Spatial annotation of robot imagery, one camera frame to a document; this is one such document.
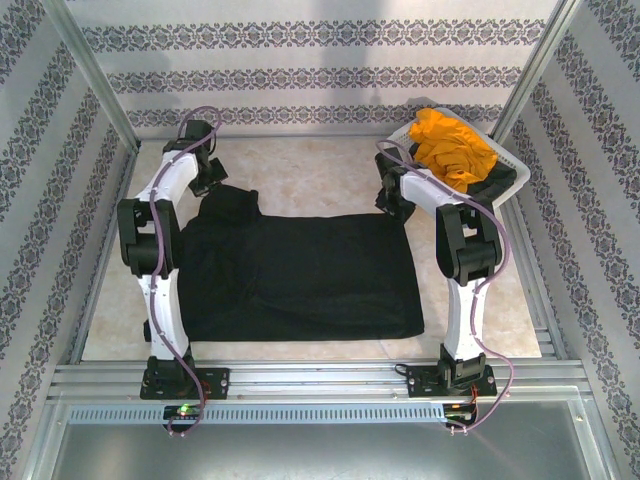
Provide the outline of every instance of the cable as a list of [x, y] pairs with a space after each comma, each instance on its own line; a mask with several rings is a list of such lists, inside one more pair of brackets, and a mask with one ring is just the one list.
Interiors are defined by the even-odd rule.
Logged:
[[495, 352], [493, 350], [491, 350], [490, 348], [488, 348], [483, 342], [482, 340], [480, 340], [477, 336], [477, 331], [476, 331], [476, 309], [477, 309], [477, 305], [478, 305], [478, 295], [479, 292], [482, 290], [482, 288], [484, 288], [485, 286], [489, 285], [496, 277], [498, 277], [498, 275], [500, 275], [504, 269], [507, 267], [507, 264], [509, 263], [509, 258], [511, 256], [511, 244], [509, 243], [509, 238], [507, 237], [507, 231], [505, 230], [504, 226], [498, 221], [498, 219], [495, 217], [495, 215], [493, 215], [493, 213], [491, 213], [487, 208], [485, 208], [484, 206], [480, 205], [477, 202], [474, 202], [473, 200], [471, 200], [469, 197], [467, 197], [466, 195], [462, 195], [461, 193], [456, 192], [455, 190], [453, 190], [451, 187], [449, 187], [448, 185], [444, 184], [443, 182], [441, 182], [440, 180], [438, 180], [435, 177], [426, 175], [424, 172], [420, 171], [420, 169], [413, 167], [412, 165], [410, 165], [409, 161], [404, 161], [404, 160], [399, 160], [397, 158], [395, 158], [393, 155], [391, 155], [390, 153], [386, 152], [385, 149], [382, 147], [382, 145], [384, 143], [388, 143], [390, 145], [393, 145], [394, 147], [396, 147], [398, 149], [398, 151], [400, 152], [400, 156], [404, 156], [404, 158], [411, 160], [412, 156], [411, 153], [409, 153], [409, 151], [407, 150], [407, 148], [394, 141], [394, 140], [379, 140], [378, 142], [376, 142], [376, 147], [378, 148], [378, 150], [380, 151], [380, 153], [385, 157], [388, 158], [389, 160], [391, 160], [394, 163], [397, 163], [398, 165], [406, 168], [407, 170], [415, 173], [416, 175], [418, 175], [419, 177], [423, 178], [425, 181], [431, 183], [432, 185], [434, 185], [435, 187], [437, 187], [440, 191], [442, 191], [443, 193], [446, 193], [447, 195], [449, 195], [451, 198], [455, 199], [455, 200], [459, 200], [463, 203], [466, 203], [467, 205], [469, 205], [470, 207], [475, 208], [476, 210], [478, 210], [480, 213], [486, 215], [489, 220], [491, 220], [491, 222], [496, 226], [496, 228], [498, 229], [498, 232], [500, 233], [500, 237], [502, 238], [502, 241], [504, 243], [504, 258], [502, 260], [502, 263], [500, 264], [500, 267], [498, 267], [498, 269], [493, 273], [493, 275], [490, 275], [489, 277], [487, 277], [482, 283], [480, 283], [475, 289], [474, 289], [474, 295], [473, 295], [473, 300], [471, 301], [471, 318], [470, 318], [470, 322], [471, 322], [471, 334], [473, 335], [473, 339], [475, 340], [475, 342], [478, 344], [478, 346], [486, 353], [493, 355], [494, 357], [499, 358], [500, 360], [502, 360], [503, 362], [505, 362], [507, 364], [507, 366], [509, 367], [509, 379], [507, 380], [507, 385], [504, 387], [504, 389], [502, 390], [502, 392], [500, 392], [500, 394], [498, 395], [498, 397], [496, 398], [496, 401], [493, 403], [493, 405], [491, 406], [491, 408], [489, 409], [489, 411], [479, 420], [477, 420], [473, 425], [469, 426], [469, 427], [464, 427], [464, 428], [459, 428], [457, 430], [454, 429], [454, 427], [451, 427], [451, 432], [452, 434], [454, 433], [467, 433], [470, 432], [472, 430], [474, 430], [475, 428], [479, 427], [480, 425], [482, 425], [482, 423], [484, 423], [484, 421], [489, 418], [493, 412], [495, 412], [496, 408], [498, 408], [498, 405], [500, 404], [500, 402], [502, 402], [503, 398], [506, 396], [507, 392], [509, 391], [509, 389], [511, 388], [511, 385], [513, 384], [513, 379], [515, 378], [515, 367], [513, 365], [513, 362], [511, 360], [509, 360], [506, 356], [502, 355], [501, 353]]
[[[217, 115], [218, 121], [217, 121], [215, 127], [213, 127], [213, 130], [211, 130], [211, 132], [209, 134], [207, 134], [204, 138], [202, 138], [201, 140], [198, 140], [197, 142], [195, 142], [192, 145], [189, 145], [187, 148], [185, 148], [184, 150], [179, 152], [175, 157], [173, 157], [169, 162], [167, 162], [164, 165], [164, 167], [162, 167], [162, 169], [160, 170], [160, 172], [156, 176], [155, 180], [153, 181], [153, 184], [151, 185], [151, 193], [149, 194], [149, 207], [151, 208], [151, 217], [153, 218], [153, 225], [154, 225], [154, 228], [155, 228], [155, 231], [156, 231], [156, 235], [157, 235], [157, 240], [158, 240], [158, 263], [156, 265], [156, 269], [151, 274], [151, 289], [150, 289], [151, 291], [150, 291], [150, 294], [149, 294], [149, 311], [150, 311], [150, 315], [149, 316], [151, 317], [151, 323], [153, 324], [153, 327], [156, 329], [156, 333], [160, 337], [160, 340], [162, 340], [162, 343], [164, 343], [164, 345], [171, 352], [171, 354], [175, 357], [175, 359], [178, 361], [178, 363], [182, 366], [182, 368], [185, 369], [187, 374], [195, 382], [196, 388], [198, 389], [198, 398], [200, 400], [200, 412], [198, 413], [198, 418], [196, 419], [196, 421], [193, 424], [191, 424], [189, 426], [189, 428], [187, 430], [185, 430], [184, 432], [180, 433], [181, 437], [187, 436], [187, 434], [190, 433], [202, 421], [202, 418], [204, 416], [204, 407], [205, 407], [205, 403], [206, 403], [206, 398], [205, 398], [204, 391], [202, 390], [202, 385], [200, 384], [200, 380], [198, 379], [198, 376], [191, 369], [191, 367], [189, 367], [189, 365], [187, 365], [187, 362], [184, 361], [184, 359], [182, 358], [180, 353], [178, 353], [178, 351], [173, 347], [173, 345], [171, 345], [171, 342], [167, 339], [167, 337], [165, 336], [164, 332], [160, 328], [160, 325], [158, 324], [158, 319], [157, 319], [157, 316], [156, 316], [155, 296], [156, 296], [156, 289], [157, 289], [156, 284], [157, 284], [157, 280], [158, 280], [158, 274], [160, 274], [160, 272], [162, 271], [162, 267], [164, 266], [164, 236], [163, 236], [163, 233], [162, 233], [162, 226], [160, 225], [160, 218], [158, 216], [158, 210], [156, 209], [155, 199], [156, 199], [156, 194], [158, 192], [158, 186], [160, 185], [160, 182], [162, 181], [162, 178], [169, 171], [169, 169], [178, 160], [180, 160], [182, 157], [184, 157], [187, 153], [195, 150], [200, 145], [204, 145], [206, 142], [211, 140], [211, 138], [213, 138], [215, 136], [216, 132], [220, 128], [220, 125], [222, 124], [222, 119], [220, 117], [220, 114], [218, 113], [218, 111], [214, 107], [211, 107], [211, 106], [207, 105], [207, 106], [196, 108], [196, 109], [192, 110], [191, 112], [189, 112], [185, 116], [184, 120], [182, 121], [182, 123], [180, 124], [180, 127], [178, 129], [178, 135], [180, 135], [180, 132], [182, 132], [182, 128], [186, 125], [187, 120], [189, 120], [191, 117], [193, 117], [196, 113], [199, 113], [199, 112], [204, 111], [204, 110], [213, 111]], [[167, 424], [167, 431], [169, 432], [169, 435], [171, 435], [171, 436], [173, 436], [175, 434], [174, 430], [172, 430], [172, 428], [171, 428], [172, 423], [173, 423], [173, 418], [169, 419], [169, 423]]]

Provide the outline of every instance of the floral pattern wall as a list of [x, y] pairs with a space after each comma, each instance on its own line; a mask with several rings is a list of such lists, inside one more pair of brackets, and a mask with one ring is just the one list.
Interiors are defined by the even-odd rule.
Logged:
[[511, 132], [518, 196], [622, 478], [640, 478], [640, 2], [587, 0]]
[[40, 3], [0, 6], [0, 479], [83, 316], [125, 148]]
[[142, 139], [204, 104], [222, 135], [382, 134], [434, 104], [490, 131], [555, 4], [68, 2]]

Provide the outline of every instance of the plastic basket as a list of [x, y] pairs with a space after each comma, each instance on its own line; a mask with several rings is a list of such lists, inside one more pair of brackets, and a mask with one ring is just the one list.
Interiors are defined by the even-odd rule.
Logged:
[[[502, 205], [509, 198], [511, 198], [518, 190], [520, 190], [525, 183], [527, 183], [527, 180], [529, 180], [529, 177], [531, 176], [531, 172], [529, 171], [529, 169], [527, 168], [527, 166], [524, 163], [522, 163], [516, 157], [514, 157], [509, 152], [507, 152], [503, 147], [498, 145], [496, 142], [494, 142], [492, 139], [490, 139], [487, 135], [485, 135], [484, 133], [478, 131], [478, 129], [475, 128], [474, 126], [470, 125], [469, 122], [466, 122], [462, 118], [457, 116], [451, 110], [449, 110], [447, 108], [443, 108], [443, 107], [436, 108], [435, 110], [445, 114], [447, 117], [456, 118], [456, 119], [460, 120], [462, 123], [464, 123], [465, 125], [469, 126], [485, 142], [487, 142], [487, 145], [489, 145], [498, 154], [498, 158], [502, 163], [504, 163], [505, 165], [510, 166], [511, 168], [513, 168], [516, 171], [516, 180], [515, 180], [515, 182], [502, 195], [500, 195], [498, 198], [496, 198], [493, 201], [493, 208], [497, 208], [500, 205]], [[407, 123], [403, 127], [400, 127], [398, 130], [393, 132], [387, 138], [389, 140], [393, 140], [395, 142], [398, 142], [403, 147], [406, 147], [407, 149], [409, 149], [413, 145], [413, 140], [411, 140], [411, 138], [409, 138], [409, 128], [414, 123], [415, 122]]]

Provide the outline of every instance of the tile floor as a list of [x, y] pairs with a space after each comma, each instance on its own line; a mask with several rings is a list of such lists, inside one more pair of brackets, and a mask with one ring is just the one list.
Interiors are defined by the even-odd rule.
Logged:
[[[164, 141], [144, 142], [129, 196], [149, 182], [161, 161]], [[226, 183], [260, 192], [265, 215], [335, 216], [379, 213], [380, 189], [371, 137], [222, 139], [217, 156], [229, 174]], [[181, 227], [196, 215], [199, 200], [189, 190], [176, 210]], [[435, 222], [422, 210], [406, 224], [425, 333], [402, 340], [351, 342], [194, 342], [197, 359], [365, 360], [437, 358], [447, 326], [448, 290], [435, 260]], [[120, 258], [116, 239], [98, 298], [83, 360], [146, 360], [142, 336], [146, 320], [142, 294]], [[490, 287], [484, 338], [488, 347], [512, 357], [537, 357], [540, 350], [513, 261]]]

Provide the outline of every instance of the orange cloth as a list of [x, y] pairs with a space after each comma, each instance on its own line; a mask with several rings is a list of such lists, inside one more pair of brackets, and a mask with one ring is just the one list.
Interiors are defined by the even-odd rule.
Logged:
[[416, 116], [418, 122], [409, 130], [409, 137], [420, 144], [416, 162], [461, 193], [467, 193], [470, 184], [487, 178], [498, 155], [478, 134], [431, 108], [423, 108]]

